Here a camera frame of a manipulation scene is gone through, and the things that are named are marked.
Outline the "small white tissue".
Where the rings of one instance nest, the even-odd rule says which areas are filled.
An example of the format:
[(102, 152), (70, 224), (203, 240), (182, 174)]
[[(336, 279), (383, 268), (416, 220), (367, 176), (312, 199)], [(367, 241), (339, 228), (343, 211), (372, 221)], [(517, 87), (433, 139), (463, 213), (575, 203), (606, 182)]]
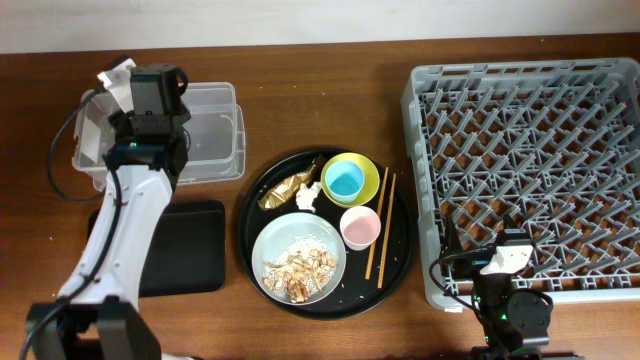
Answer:
[(296, 205), (298, 209), (301, 211), (310, 211), (311, 213), (315, 213), (316, 208), (314, 207), (314, 201), (321, 190), (322, 185), (320, 182), (314, 182), (310, 186), (302, 183), (296, 193)]

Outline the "large white tissue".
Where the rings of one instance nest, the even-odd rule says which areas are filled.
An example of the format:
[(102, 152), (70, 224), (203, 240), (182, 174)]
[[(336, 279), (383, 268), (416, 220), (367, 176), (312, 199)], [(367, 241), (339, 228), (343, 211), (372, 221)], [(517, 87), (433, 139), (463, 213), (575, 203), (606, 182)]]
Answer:
[(127, 55), (123, 55), (118, 57), (107, 70), (97, 75), (103, 87), (125, 113), (134, 109), (130, 78), (131, 70), (135, 67), (135, 62)]

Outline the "blue cup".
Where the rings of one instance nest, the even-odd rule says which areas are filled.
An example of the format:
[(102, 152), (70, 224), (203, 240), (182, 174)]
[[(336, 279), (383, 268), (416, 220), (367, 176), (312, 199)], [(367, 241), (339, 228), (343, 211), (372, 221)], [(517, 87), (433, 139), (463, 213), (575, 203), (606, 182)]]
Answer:
[(325, 184), (329, 196), (338, 203), (352, 203), (364, 187), (363, 170), (354, 162), (340, 160), (329, 166), (325, 174)]

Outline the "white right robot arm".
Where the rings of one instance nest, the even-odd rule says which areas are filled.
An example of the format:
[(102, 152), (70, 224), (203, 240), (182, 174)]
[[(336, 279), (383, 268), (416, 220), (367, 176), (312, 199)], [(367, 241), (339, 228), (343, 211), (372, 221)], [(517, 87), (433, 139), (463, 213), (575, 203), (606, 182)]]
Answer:
[(445, 236), (447, 247), (436, 263), (450, 267), (456, 277), (472, 280), (471, 301), (461, 304), (472, 310), (485, 334), (486, 345), (474, 347), (469, 357), (543, 359), (553, 300), (535, 289), (518, 289), (512, 282), (534, 250), (527, 231), (505, 215), (494, 242), (465, 250), (454, 220), (448, 217)]

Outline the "gold coffee sachet wrapper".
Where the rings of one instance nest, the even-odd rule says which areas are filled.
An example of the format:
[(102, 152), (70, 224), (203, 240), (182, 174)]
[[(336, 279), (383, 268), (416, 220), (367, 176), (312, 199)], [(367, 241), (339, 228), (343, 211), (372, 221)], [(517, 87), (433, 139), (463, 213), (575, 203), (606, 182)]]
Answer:
[(305, 170), (286, 177), (284, 180), (268, 190), (267, 193), (258, 200), (259, 207), (263, 211), (273, 210), (286, 204), (292, 198), (296, 199), (296, 193), (302, 183), (310, 186), (314, 182), (319, 182), (314, 181), (314, 178), (322, 170), (325, 164), (326, 158), (319, 155)]

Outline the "yellow bowl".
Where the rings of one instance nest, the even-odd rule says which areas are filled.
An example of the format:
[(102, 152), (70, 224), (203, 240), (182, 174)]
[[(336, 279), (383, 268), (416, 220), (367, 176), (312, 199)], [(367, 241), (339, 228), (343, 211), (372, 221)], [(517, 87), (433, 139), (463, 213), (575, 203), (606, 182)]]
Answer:
[[(329, 166), (340, 160), (349, 160), (356, 163), (363, 170), (364, 176), (365, 176), (364, 187), (362, 188), (359, 196), (352, 203), (349, 203), (349, 204), (341, 204), (333, 200), (329, 196), (329, 191), (325, 184), (325, 174)], [(353, 153), (353, 152), (340, 153), (338, 155), (333, 156), (322, 169), (321, 185), (325, 195), (338, 206), (341, 206), (344, 208), (360, 206), (372, 200), (376, 195), (376, 193), (378, 192), (380, 187), (380, 175), (376, 165), (366, 156), (358, 153)]]

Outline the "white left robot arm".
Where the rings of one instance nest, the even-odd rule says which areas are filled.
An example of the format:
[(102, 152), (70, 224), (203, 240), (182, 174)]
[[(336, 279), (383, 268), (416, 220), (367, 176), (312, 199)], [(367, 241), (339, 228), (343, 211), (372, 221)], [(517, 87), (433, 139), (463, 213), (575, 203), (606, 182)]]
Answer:
[(115, 142), (107, 151), (102, 206), (74, 271), (53, 303), (35, 303), (20, 356), (38, 359), (165, 359), (139, 313), (139, 288), (154, 231), (188, 161), (181, 97), (188, 87), (175, 65), (104, 74), (95, 89), (129, 79), (131, 102), (114, 114)]

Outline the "pink cup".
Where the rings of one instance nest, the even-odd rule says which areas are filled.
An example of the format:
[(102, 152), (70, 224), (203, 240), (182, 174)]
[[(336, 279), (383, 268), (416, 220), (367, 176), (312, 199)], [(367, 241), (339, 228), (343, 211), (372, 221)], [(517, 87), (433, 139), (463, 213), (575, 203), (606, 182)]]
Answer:
[(356, 206), (344, 212), (339, 227), (345, 244), (354, 251), (371, 245), (374, 238), (376, 212), (366, 206)]

